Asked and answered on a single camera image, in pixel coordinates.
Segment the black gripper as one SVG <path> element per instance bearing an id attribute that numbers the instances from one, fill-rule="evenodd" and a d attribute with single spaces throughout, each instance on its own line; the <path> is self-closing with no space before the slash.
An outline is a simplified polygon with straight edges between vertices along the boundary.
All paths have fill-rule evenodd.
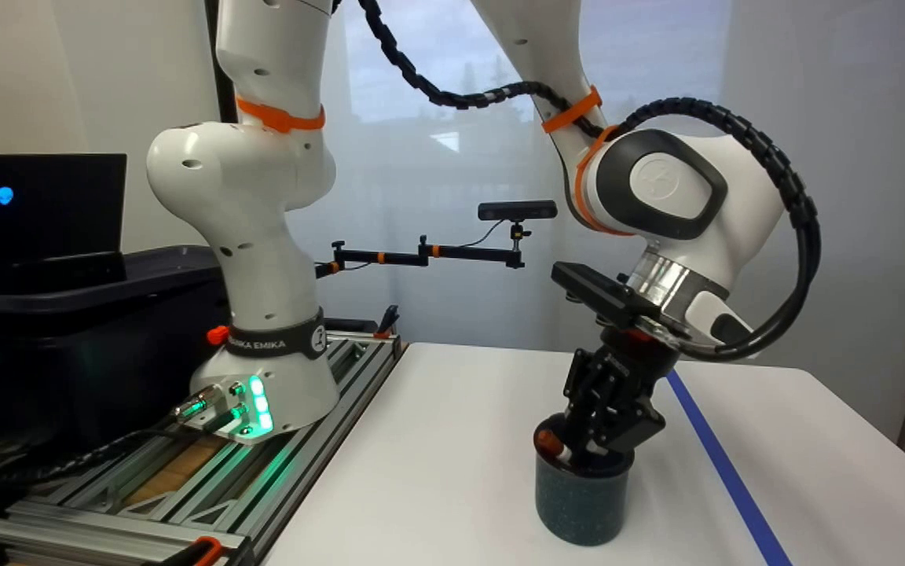
<path id="1" fill-rule="evenodd" d="M 665 427 L 652 410 L 652 386 L 677 365 L 669 346 L 601 346 L 577 348 L 562 386 L 562 447 L 571 459 L 636 454 Z"/>

